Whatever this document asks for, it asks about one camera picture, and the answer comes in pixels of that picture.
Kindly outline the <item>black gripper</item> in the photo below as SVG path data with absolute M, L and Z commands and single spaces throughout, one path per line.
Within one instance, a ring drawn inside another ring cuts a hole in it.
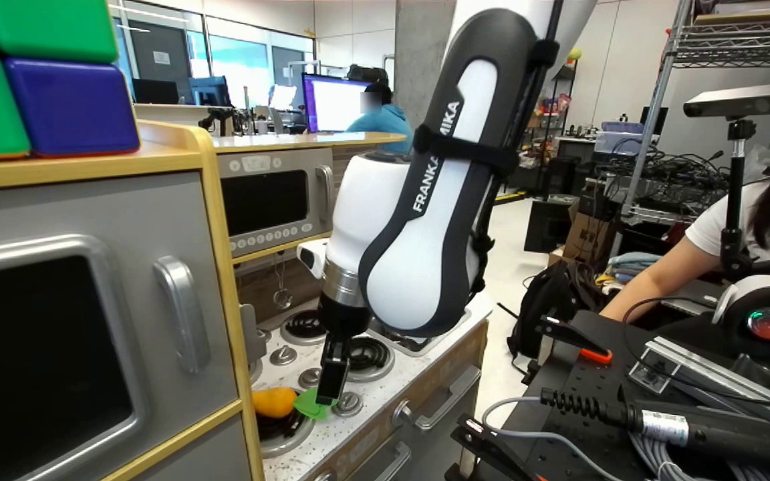
M 350 339 L 370 326 L 371 313 L 366 308 L 343 304 L 331 297 L 322 297 L 322 320 L 327 326 L 327 343 L 322 351 L 322 376 L 316 401 L 331 407 L 343 387 L 350 364 Z

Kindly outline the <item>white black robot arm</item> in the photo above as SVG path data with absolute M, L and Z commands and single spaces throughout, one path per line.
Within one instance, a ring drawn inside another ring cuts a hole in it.
M 458 0 L 412 153 L 363 153 L 346 167 L 322 273 L 322 403 L 343 396 L 350 339 L 370 322 L 438 336 L 485 289 L 493 204 L 519 165 L 546 78 L 597 3 Z

